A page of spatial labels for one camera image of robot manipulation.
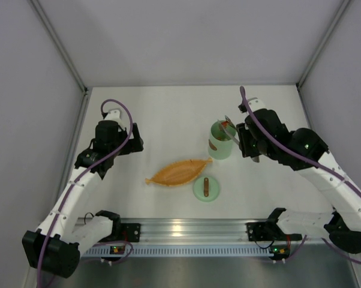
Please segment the metal serving tongs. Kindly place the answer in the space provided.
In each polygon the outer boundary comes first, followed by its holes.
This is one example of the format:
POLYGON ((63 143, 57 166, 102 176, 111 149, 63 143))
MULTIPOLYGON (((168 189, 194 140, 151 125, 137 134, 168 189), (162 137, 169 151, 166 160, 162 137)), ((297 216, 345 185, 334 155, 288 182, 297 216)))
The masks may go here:
MULTIPOLYGON (((225 120, 224 121, 231 121, 231 119, 225 115, 225 120)), ((246 157, 250 157, 252 159, 253 162, 255 163, 259 163, 260 162, 260 154, 256 151, 256 147, 254 145, 251 144, 250 139, 246 139, 245 136, 249 136, 249 131, 246 130, 246 128, 241 128, 240 131, 237 131, 237 127, 233 124, 233 128, 235 130, 235 132, 237 132, 238 134, 238 139, 235 137, 234 134, 232 134, 231 132, 229 132, 228 127, 224 128, 221 125, 221 122, 219 123, 219 129, 221 131, 223 131, 227 137, 229 137, 232 141, 234 141, 235 144, 237 144, 237 146, 239 147, 243 158, 246 157)))

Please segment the green cylindrical lunch container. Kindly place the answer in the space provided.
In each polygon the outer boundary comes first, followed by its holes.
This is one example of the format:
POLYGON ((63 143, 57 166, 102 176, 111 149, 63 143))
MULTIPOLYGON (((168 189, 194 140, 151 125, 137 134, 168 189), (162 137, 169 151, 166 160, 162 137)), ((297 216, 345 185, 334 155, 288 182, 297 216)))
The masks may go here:
MULTIPOLYGON (((210 135, 208 141, 208 153, 216 160, 225 160, 231 155, 234 145, 227 135, 219 129, 219 123, 223 120, 216 121, 210 128, 210 135)), ((229 132, 236 135, 233 128, 228 127, 229 132)))

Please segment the green lid with wooden handle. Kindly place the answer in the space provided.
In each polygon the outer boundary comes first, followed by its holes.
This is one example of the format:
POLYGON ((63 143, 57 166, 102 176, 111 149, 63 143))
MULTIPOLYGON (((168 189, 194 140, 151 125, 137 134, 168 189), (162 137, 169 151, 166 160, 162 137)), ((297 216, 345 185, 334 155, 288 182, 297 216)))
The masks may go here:
POLYGON ((193 184, 194 196, 201 202, 213 202, 220 194, 220 185, 213 176, 201 176, 193 184))

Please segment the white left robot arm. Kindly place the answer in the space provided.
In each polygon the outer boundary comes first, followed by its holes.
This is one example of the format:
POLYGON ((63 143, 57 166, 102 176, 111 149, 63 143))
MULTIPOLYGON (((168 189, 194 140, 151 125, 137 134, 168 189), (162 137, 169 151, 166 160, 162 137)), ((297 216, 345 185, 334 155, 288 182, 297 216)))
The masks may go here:
POLYGON ((22 238, 30 267, 68 278, 95 244, 126 240, 124 225, 114 212, 101 210, 82 227, 75 225, 114 159, 142 150, 137 124, 126 129, 116 120, 98 123, 95 137, 77 156, 71 178, 55 206, 36 231, 28 230, 22 238))

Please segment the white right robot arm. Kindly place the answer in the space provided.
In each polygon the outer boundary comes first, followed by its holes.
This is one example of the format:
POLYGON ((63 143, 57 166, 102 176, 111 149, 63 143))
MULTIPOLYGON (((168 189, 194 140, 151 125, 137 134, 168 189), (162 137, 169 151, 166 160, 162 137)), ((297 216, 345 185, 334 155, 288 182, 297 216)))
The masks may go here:
POLYGON ((275 240, 307 235, 361 253, 361 191, 339 167, 327 144, 309 128, 288 130, 273 110, 258 109, 236 126, 244 158, 261 155, 289 167, 331 204, 330 212, 275 208, 257 233, 275 240))

